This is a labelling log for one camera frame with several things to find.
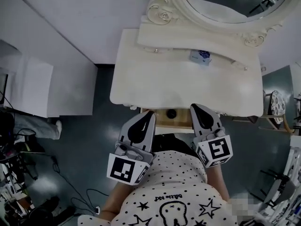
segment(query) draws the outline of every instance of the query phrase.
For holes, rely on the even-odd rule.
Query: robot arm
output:
[[[196,152],[205,167],[227,162],[233,155],[230,137],[218,115],[203,105],[190,107],[196,137]],[[137,185],[151,167],[156,155],[151,152],[155,136],[156,115],[153,111],[134,116],[127,121],[109,156],[107,177],[119,182]]]
[[[198,104],[190,106],[193,129],[196,137],[196,153],[206,168],[227,162],[232,156],[230,136],[218,115],[208,107]]]
[[[109,156],[108,178],[129,185],[140,183],[156,158],[151,152],[155,128],[153,111],[138,114],[123,125],[115,152]]]

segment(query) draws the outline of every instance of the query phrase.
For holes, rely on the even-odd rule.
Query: carved rose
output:
[[[245,45],[255,48],[263,43],[264,36],[258,34],[244,34],[243,39]]]
[[[171,12],[165,11],[163,9],[160,9],[158,16],[164,21],[170,21],[172,18]]]

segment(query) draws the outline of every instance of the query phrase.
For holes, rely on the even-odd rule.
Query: cable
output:
[[[15,140],[16,140],[16,138],[17,138],[17,136],[31,136],[31,135],[24,135],[24,134],[20,134],[20,132],[22,131],[22,130],[31,130],[34,134],[34,136],[37,134],[34,130],[32,130],[32,129],[30,129],[30,128],[22,128],[22,129],[20,129],[16,134],[14,134],[15,135]]]
[[[108,196],[108,195],[107,195],[107,194],[104,194],[104,193],[102,193],[101,191],[98,191],[98,190],[96,190],[96,189],[89,188],[89,189],[86,190],[87,198],[88,198],[89,203],[90,203],[90,204],[89,204],[89,203],[83,198],[83,196],[79,193],[79,191],[73,186],[73,184],[72,184],[71,182],[69,182],[69,180],[61,174],[61,170],[60,170],[60,167],[58,166],[58,162],[57,162],[56,157],[55,157],[55,156],[50,156],[50,158],[51,158],[51,160],[53,161],[53,165],[52,165],[53,171],[56,172],[61,178],[63,178],[63,179],[66,181],[66,183],[68,183],[68,184],[73,188],[73,190],[74,190],[74,191],[80,196],[80,198],[81,198],[81,199],[79,199],[79,198],[76,198],[76,197],[72,197],[71,200],[70,200],[70,201],[71,201],[71,204],[72,204],[75,208],[77,208],[77,209],[79,209],[79,210],[85,210],[85,211],[90,212],[93,216],[95,215],[95,213],[98,213],[98,209],[92,205],[92,202],[91,202],[90,197],[89,197],[89,195],[88,195],[88,191],[96,191],[96,192],[98,192],[98,193],[100,193],[100,194],[102,194],[102,195],[104,195],[104,196]],[[79,208],[79,207],[75,206],[75,204],[73,203],[72,200],[77,200],[77,201],[83,203],[83,204],[86,205],[89,209],[83,209],[83,208]]]
[[[295,62],[300,68],[301,68],[301,65],[300,64],[298,64],[297,62]]]
[[[10,107],[13,109],[13,110],[15,110],[14,108],[13,108],[13,106],[11,105],[11,103],[6,99],[6,97],[4,96],[4,94],[0,91],[0,93],[2,94],[2,96],[4,97],[4,99],[8,102],[8,104],[10,105]],[[16,118],[16,114],[15,114],[15,111],[14,111],[14,124],[15,124],[15,118]]]
[[[96,191],[96,192],[98,192],[98,193],[100,193],[100,194],[102,194],[102,195],[104,195],[104,196],[109,196],[109,195],[107,195],[107,194],[104,194],[104,193],[102,193],[102,192],[100,192],[100,191],[98,191],[98,190],[96,190],[96,189],[93,189],[93,188],[88,188],[87,190],[86,190],[86,194],[87,194],[87,198],[89,199],[89,203],[92,205],[92,202],[91,202],[91,200],[90,200],[90,197],[89,197],[89,195],[88,195],[88,191]]]

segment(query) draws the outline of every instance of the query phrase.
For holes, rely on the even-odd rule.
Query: gray floor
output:
[[[113,188],[114,183],[106,178],[108,154],[114,149],[122,124],[138,113],[110,102],[112,77],[112,68],[98,70],[93,116],[64,116],[61,118],[63,132],[60,140],[39,140],[48,154],[57,157],[61,173],[85,198],[88,188],[107,194]],[[266,93],[277,89],[285,96],[287,119],[292,122],[295,111],[289,67],[264,76],[263,83]],[[259,171],[283,171],[289,151],[289,135],[258,129],[259,124],[265,124],[264,119],[259,119],[260,122],[255,125],[231,119],[222,117],[223,125],[231,136],[234,152],[233,158],[222,166],[227,188],[232,196],[248,191],[260,195],[259,189],[268,188],[272,181]],[[36,169],[39,174],[37,181],[28,182],[33,202],[39,205],[47,198],[58,195],[62,207],[70,205],[70,199],[78,195],[53,172],[51,160],[39,155],[33,158],[37,162]],[[102,206],[105,198],[91,192],[91,200],[95,206]],[[75,218],[65,224],[71,225],[76,225]]]

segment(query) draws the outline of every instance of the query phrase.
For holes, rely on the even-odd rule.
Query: vanity drawer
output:
[[[183,108],[173,109],[175,111],[175,115],[176,115],[173,119],[170,119],[167,116],[167,112],[170,109],[141,108],[140,112],[142,113],[142,112],[145,112],[148,110],[152,110],[156,113],[156,116],[157,116],[156,126],[157,127],[192,129],[192,120],[191,120],[191,114],[190,114],[189,109],[183,109]]]

